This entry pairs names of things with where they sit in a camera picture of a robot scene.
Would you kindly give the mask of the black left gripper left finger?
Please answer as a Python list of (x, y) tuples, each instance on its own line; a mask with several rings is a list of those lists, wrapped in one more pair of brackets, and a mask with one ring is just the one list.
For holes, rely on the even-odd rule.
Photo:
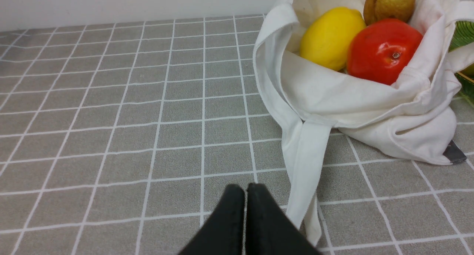
[(206, 222), (180, 255), (240, 255), (243, 250), (245, 193), (229, 184)]

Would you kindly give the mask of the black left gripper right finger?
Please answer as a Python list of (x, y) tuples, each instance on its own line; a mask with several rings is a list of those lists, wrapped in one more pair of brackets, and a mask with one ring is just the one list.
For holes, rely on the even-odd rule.
[(267, 187), (247, 188), (247, 255), (320, 255), (278, 206)]

